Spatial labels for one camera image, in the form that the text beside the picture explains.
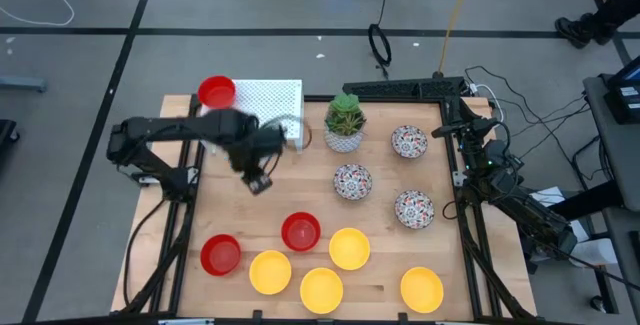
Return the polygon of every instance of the red bowl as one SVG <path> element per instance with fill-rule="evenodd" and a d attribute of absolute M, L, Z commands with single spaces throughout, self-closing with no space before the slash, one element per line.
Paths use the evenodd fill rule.
<path fill-rule="evenodd" d="M 200 252 L 202 268 L 213 276 L 231 272 L 240 263 L 240 244 L 231 235 L 220 234 L 207 240 Z"/>
<path fill-rule="evenodd" d="M 320 223 L 311 214 L 297 212 L 289 215 L 282 224 L 282 240 L 295 251 L 307 251 L 320 240 Z"/>
<path fill-rule="evenodd" d="M 231 107 L 235 97 L 236 86 L 226 76 L 212 76 L 205 79 L 198 88 L 198 100 L 212 109 Z"/>

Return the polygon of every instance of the potted plant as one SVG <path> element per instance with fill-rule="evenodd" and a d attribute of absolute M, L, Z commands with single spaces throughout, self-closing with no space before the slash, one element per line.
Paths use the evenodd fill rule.
<path fill-rule="evenodd" d="M 329 103 L 329 111 L 324 121 L 324 139 L 327 145 L 337 152 L 357 149 L 364 136 L 362 128 L 366 121 L 356 95 L 336 95 Z"/>

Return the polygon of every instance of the wooden tabletop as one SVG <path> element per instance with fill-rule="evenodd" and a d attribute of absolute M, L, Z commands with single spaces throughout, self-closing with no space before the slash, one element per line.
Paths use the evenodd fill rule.
<path fill-rule="evenodd" d="M 167 95 L 161 116 L 186 116 L 189 98 Z M 490 115 L 486 99 L 466 101 L 477 114 Z M 472 320 L 458 224 L 442 217 L 443 206 L 453 199 L 445 142 L 429 135 L 427 153 L 413 160 L 399 157 L 390 145 L 391 133 L 398 126 L 414 125 L 427 134 L 441 126 L 439 105 L 362 103 L 368 119 L 366 135 L 360 147 L 348 154 L 336 153 L 324 142 L 327 105 L 305 103 L 304 115 L 312 128 L 313 142 L 302 154 L 285 152 L 272 175 L 273 186 L 260 196 L 251 195 L 223 156 L 205 155 L 178 315 L 247 318 L 254 309 L 260 309 L 266 318 L 317 318 L 300 300 L 300 281 L 309 270 L 328 267 L 341 277 L 344 296 L 340 306 L 323 317 L 393 320 L 399 312 L 407 312 L 410 320 Z M 154 143 L 153 151 L 175 166 L 180 143 Z M 372 192 L 357 202 L 342 199 L 333 189 L 336 169 L 349 163 L 366 167 L 373 177 Z M 425 229 L 408 229 L 395 217 L 395 198 L 410 189 L 420 190 L 433 200 L 436 216 Z M 159 199 L 159 188 L 141 190 L 132 228 Z M 133 246 L 130 296 L 156 267 L 167 209 L 165 206 L 145 224 Z M 297 211 L 312 213 L 322 226 L 319 243 L 308 253 L 291 251 L 280 238 L 282 222 Z M 449 216 L 455 214 L 453 206 L 447 211 Z M 515 224 L 486 204 L 483 211 L 496 272 L 525 309 L 535 313 Z M 471 212 L 468 214 L 472 223 Z M 359 270 L 341 270 L 329 257 L 329 239 L 344 227 L 360 229 L 369 238 L 371 256 Z M 242 260 L 231 274 L 213 277 L 202 269 L 200 249 L 210 237 L 221 233 L 239 241 Z M 287 288 L 271 296 L 256 292 L 248 276 L 253 258 L 268 249 L 282 251 L 292 265 Z M 443 282 L 444 301 L 431 314 L 413 312 L 402 301 L 400 279 L 414 266 L 434 270 Z M 476 270 L 478 285 L 484 290 L 484 277 Z M 171 283 L 172 275 L 168 275 L 161 308 L 167 306 Z M 481 298 L 484 313 L 489 314 L 484 291 Z M 120 309 L 123 305 L 121 276 L 112 307 Z"/>

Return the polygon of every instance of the white cable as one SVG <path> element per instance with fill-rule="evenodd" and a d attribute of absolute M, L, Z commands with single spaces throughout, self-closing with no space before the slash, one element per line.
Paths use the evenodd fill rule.
<path fill-rule="evenodd" d="M 498 110 L 500 111 L 500 121 L 504 121 L 504 112 L 502 112 L 502 107 L 500 106 L 500 103 L 498 102 L 498 98 L 496 97 L 496 94 L 493 93 L 493 90 L 491 90 L 490 87 L 488 87 L 487 85 L 484 84 L 471 84 L 470 88 L 472 92 L 478 92 L 478 88 L 485 88 L 487 90 L 489 90 L 489 92 L 491 93 L 491 96 L 493 96 L 493 102 L 496 103 L 496 106 L 498 107 Z"/>
<path fill-rule="evenodd" d="M 50 25 L 50 26 L 67 26 L 67 25 L 69 25 L 69 23 L 71 23 L 73 18 L 76 16 L 76 13 L 75 13 L 75 11 L 73 11 L 73 7 L 71 7 L 71 4 L 69 4 L 69 2 L 67 0 L 62 0 L 62 1 L 64 1 L 64 3 L 67 5 L 69 10 L 71 11 L 71 16 L 69 17 L 69 20 L 67 20 L 67 21 L 65 21 L 63 23 L 51 23 L 51 22 L 46 22 L 46 21 L 32 21 L 32 20 L 23 19 L 21 17 L 18 17 L 18 16 L 15 16 L 15 15 L 11 14 L 7 10 L 3 9 L 2 7 L 0 7 L 0 11 L 5 13 L 8 17 L 10 17 L 12 19 L 15 19 L 15 20 L 27 23 L 27 24 L 32 24 L 32 25 Z"/>

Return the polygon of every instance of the floral ceramic bowl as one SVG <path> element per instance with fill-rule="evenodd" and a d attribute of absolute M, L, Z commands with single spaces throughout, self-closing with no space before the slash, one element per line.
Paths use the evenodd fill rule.
<path fill-rule="evenodd" d="M 360 200 L 371 192 L 373 180 L 371 174 L 363 166 L 356 164 L 342 165 L 333 177 L 336 192 L 345 199 Z"/>
<path fill-rule="evenodd" d="M 415 159 L 427 151 L 427 135 L 415 126 L 400 126 L 391 134 L 391 146 L 400 156 Z"/>
<path fill-rule="evenodd" d="M 411 229 L 422 229 L 433 221 L 433 202 L 423 192 L 408 190 L 396 199 L 396 216 Z"/>

